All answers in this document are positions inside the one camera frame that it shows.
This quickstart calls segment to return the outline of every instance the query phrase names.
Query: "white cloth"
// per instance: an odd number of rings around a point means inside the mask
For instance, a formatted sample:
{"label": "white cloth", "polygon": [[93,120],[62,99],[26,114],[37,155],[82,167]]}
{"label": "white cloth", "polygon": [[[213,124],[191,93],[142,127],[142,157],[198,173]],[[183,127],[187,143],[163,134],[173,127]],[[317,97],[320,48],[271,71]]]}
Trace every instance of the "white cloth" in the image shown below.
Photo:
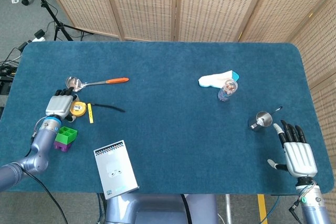
{"label": "white cloth", "polygon": [[210,76],[202,76],[198,80],[198,84],[201,87],[214,87],[214,88],[219,88],[221,89],[224,85],[224,82],[226,79],[232,78],[235,81],[239,79],[239,75],[230,70],[225,73],[217,73],[217,74],[212,74]]}

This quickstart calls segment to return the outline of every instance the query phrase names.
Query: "orange handle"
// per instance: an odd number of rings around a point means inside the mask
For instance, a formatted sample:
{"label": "orange handle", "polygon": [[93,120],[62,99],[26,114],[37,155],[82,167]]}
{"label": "orange handle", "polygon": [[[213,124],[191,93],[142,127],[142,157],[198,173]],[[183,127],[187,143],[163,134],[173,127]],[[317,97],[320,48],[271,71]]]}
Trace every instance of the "orange handle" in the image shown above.
{"label": "orange handle", "polygon": [[121,82],[127,82],[127,81],[129,81],[128,78],[116,78],[116,79],[107,80],[106,83],[113,84],[113,83],[121,83]]}

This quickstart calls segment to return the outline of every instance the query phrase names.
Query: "clear bottle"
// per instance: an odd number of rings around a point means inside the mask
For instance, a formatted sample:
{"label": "clear bottle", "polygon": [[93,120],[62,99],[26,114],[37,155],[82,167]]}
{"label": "clear bottle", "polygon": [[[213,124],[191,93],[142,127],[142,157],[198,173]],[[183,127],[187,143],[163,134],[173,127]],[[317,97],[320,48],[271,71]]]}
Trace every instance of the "clear bottle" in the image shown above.
{"label": "clear bottle", "polygon": [[229,100],[229,97],[238,89],[238,83],[234,79],[227,79],[218,93],[218,99],[222,102]]}

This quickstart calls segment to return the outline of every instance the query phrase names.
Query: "tripod stand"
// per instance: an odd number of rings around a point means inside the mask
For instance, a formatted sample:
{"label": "tripod stand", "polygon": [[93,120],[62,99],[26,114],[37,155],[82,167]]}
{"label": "tripod stand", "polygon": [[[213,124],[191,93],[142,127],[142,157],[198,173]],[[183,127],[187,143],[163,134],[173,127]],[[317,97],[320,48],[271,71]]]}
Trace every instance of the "tripod stand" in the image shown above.
{"label": "tripod stand", "polygon": [[64,36],[67,38],[68,41],[73,41],[73,39],[71,38],[71,36],[65,30],[65,27],[68,27],[68,28],[71,28],[71,29],[74,29],[74,30],[82,32],[81,36],[80,36],[80,40],[83,39],[83,34],[84,33],[93,34],[93,33],[90,33],[88,31],[84,31],[84,30],[78,29],[76,27],[68,26],[68,25],[65,25],[62,22],[60,22],[57,19],[57,17],[55,16],[55,14],[52,12],[52,10],[50,9],[49,4],[48,4],[48,2],[46,0],[41,0],[41,7],[44,7],[45,9],[47,9],[48,13],[51,15],[51,17],[53,18],[54,22],[56,23],[54,40],[57,39],[58,31],[61,31],[64,34]]}

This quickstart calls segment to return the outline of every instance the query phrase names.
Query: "yellow tape measure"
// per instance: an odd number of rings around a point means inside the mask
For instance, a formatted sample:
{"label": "yellow tape measure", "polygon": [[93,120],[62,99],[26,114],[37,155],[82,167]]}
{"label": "yellow tape measure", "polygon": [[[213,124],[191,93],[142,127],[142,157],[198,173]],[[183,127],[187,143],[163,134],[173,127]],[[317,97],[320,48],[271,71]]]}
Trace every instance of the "yellow tape measure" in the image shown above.
{"label": "yellow tape measure", "polygon": [[71,104],[70,112],[75,116],[82,116],[86,112],[86,104],[84,102],[74,101]]}
{"label": "yellow tape measure", "polygon": [[90,120],[90,123],[93,123],[93,115],[92,115],[91,103],[88,103],[88,111],[89,111],[89,120]]}

